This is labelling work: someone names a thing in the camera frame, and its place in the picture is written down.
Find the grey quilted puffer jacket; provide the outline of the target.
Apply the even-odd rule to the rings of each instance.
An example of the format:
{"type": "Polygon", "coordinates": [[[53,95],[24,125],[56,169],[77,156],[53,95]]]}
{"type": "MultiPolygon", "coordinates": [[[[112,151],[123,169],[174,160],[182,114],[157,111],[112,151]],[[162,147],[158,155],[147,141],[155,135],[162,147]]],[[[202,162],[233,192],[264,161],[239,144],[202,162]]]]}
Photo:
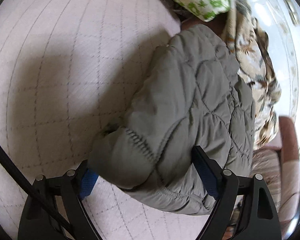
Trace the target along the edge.
{"type": "Polygon", "coordinates": [[[250,173],[251,89],[225,43],[202,24],[158,47],[149,68],[126,113],[97,136],[88,165],[152,208],[208,215],[215,201],[191,163],[191,150],[198,145],[220,167],[250,173]]]}

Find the striped brown sofa cushion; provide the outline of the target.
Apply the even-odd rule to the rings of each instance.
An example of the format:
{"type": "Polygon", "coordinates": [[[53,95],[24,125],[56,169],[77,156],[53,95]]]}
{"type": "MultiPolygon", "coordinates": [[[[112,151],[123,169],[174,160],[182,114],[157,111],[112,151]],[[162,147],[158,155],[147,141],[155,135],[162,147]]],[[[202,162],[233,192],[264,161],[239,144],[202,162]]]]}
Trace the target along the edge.
{"type": "Polygon", "coordinates": [[[281,239],[277,214],[281,204],[281,170],[277,151],[253,154],[252,182],[243,194],[242,207],[231,239],[281,239]]]}

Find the pink quilted bed cover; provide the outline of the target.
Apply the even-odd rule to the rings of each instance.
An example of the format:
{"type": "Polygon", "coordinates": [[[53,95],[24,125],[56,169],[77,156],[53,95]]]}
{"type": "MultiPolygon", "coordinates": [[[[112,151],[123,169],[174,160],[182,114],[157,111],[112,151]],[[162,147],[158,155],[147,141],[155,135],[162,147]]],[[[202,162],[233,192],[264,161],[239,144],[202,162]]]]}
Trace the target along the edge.
{"type": "Polygon", "coordinates": [[[179,31],[161,0],[4,0],[0,145],[28,181],[86,159],[179,31]]]}

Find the leaf print fleece blanket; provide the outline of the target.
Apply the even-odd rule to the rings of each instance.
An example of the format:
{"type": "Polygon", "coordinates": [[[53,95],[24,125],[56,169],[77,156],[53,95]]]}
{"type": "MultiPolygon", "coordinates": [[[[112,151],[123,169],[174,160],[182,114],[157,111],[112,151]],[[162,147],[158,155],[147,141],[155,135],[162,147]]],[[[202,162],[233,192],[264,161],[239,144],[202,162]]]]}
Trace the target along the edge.
{"type": "Polygon", "coordinates": [[[273,140],[279,131],[274,105],[281,97],[268,53],[269,37],[252,16],[248,0],[229,0],[222,39],[239,62],[239,76],[251,88],[255,102],[254,149],[273,140]]]}

